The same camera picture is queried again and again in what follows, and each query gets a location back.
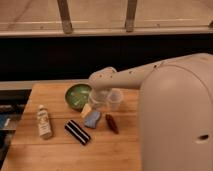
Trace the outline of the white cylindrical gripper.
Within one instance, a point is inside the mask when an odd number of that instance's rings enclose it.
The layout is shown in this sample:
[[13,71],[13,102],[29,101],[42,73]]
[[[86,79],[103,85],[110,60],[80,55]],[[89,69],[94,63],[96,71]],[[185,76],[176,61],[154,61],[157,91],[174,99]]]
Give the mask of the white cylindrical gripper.
[[91,111],[92,108],[101,107],[109,94],[108,90],[95,90],[92,89],[89,93],[88,103],[86,103],[81,111],[80,116],[85,118]]

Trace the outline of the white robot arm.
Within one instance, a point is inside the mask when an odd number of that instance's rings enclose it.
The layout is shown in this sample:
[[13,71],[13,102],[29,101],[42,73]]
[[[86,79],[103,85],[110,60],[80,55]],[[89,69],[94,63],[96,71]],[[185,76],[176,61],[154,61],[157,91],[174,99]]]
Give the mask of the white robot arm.
[[92,73],[89,103],[114,88],[139,91],[142,171],[213,171],[213,54],[164,59]]

